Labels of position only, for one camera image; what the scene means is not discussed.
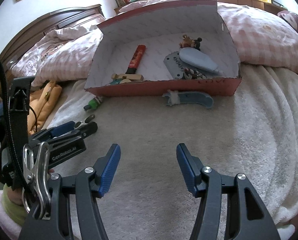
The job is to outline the green capped small bottle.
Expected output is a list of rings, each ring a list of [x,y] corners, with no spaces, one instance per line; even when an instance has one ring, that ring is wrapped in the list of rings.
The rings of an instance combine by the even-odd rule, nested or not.
[[[96,110],[102,104],[102,102],[103,102],[102,96],[95,96],[83,108],[85,111]]]

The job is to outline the teal binder clip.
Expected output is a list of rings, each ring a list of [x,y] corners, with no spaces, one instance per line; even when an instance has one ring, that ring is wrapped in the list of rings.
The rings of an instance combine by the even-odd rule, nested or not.
[[[119,80],[113,80],[110,85],[118,85],[122,82],[122,79],[119,79]]]

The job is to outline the wooden toy piece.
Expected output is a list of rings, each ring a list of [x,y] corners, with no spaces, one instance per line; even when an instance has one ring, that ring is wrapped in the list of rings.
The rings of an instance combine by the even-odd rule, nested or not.
[[[143,81],[143,76],[139,74],[112,74],[111,79],[112,80],[122,79],[121,83],[141,82]]]

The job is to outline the blue grey curved tool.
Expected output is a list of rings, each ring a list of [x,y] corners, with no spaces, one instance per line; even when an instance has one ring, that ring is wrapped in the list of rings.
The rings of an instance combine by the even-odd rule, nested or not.
[[[169,90],[163,94],[163,98],[167,99],[168,106],[198,104],[205,108],[212,108],[214,105],[213,98],[204,92],[178,92]]]

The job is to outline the red tube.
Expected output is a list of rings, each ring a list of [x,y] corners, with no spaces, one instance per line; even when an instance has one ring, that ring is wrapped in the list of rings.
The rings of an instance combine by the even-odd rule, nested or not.
[[[143,57],[143,54],[146,50],[145,45],[138,45],[136,48],[135,53],[133,54],[133,57],[128,65],[127,71],[125,72],[126,74],[135,74],[138,68],[138,65],[140,64],[140,61]]]

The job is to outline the grey plate with holes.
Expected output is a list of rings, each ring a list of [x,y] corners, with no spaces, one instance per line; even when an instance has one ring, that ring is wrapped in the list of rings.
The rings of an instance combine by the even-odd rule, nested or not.
[[[180,59],[178,51],[167,55],[164,58],[164,64],[173,79],[183,79],[186,64]]]

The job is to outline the cartoon mouse figurine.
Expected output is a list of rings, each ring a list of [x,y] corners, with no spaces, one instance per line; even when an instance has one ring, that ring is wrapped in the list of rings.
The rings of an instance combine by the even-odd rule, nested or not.
[[[198,37],[197,39],[191,39],[188,35],[184,34],[182,41],[179,43],[180,48],[194,48],[201,50],[202,38]]]

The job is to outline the black white patterned pouch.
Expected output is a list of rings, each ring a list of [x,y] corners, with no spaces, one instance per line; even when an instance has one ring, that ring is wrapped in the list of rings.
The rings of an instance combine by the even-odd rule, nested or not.
[[[194,70],[194,69],[191,69],[191,68],[184,68],[183,70],[183,79],[186,79],[186,80],[195,80],[195,79],[199,79],[199,80],[205,80],[207,79],[207,77],[197,71],[197,70]]]

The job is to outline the orange plush toy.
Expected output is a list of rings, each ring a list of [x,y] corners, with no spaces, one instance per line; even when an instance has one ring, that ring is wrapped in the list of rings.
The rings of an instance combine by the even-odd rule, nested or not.
[[[56,106],[62,87],[50,81],[43,89],[30,94],[29,115],[27,117],[28,134],[39,132]]]

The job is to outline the silver metal spring clip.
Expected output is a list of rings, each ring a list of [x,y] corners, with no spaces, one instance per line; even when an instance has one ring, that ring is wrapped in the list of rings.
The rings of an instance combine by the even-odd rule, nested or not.
[[[33,211],[35,219],[46,218],[51,209],[51,195],[47,186],[49,144],[41,142],[37,155],[29,144],[23,147],[23,176],[26,187],[22,191],[22,202],[27,212]]]

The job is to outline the dark wooden headboard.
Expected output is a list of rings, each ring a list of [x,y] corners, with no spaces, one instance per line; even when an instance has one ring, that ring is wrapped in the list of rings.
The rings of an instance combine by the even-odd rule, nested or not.
[[[59,9],[40,16],[19,31],[0,53],[7,82],[14,76],[10,67],[16,64],[21,57],[52,30],[68,27],[77,27],[85,23],[99,24],[105,20],[100,4],[89,7],[71,7]]]

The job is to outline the red cardboard box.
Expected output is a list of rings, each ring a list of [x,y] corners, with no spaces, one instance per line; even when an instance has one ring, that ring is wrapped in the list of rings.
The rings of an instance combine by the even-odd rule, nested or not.
[[[216,0],[175,0],[119,14],[98,25],[103,33],[93,57],[85,90],[106,97],[161,95],[168,90],[201,91],[232,96],[241,83],[240,59]],[[186,34],[202,38],[201,52],[223,74],[204,73],[205,80],[175,80],[164,58],[180,51]],[[110,85],[112,74],[124,74],[138,45],[146,50],[137,68],[141,82]]]

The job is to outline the pink checkered quilt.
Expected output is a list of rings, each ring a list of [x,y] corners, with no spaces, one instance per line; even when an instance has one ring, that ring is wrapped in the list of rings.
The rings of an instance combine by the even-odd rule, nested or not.
[[[298,33],[278,16],[247,5],[219,2],[241,62],[286,67],[298,74]],[[32,46],[10,70],[14,77],[45,81],[88,77],[92,58],[103,38],[96,25],[52,30]]]

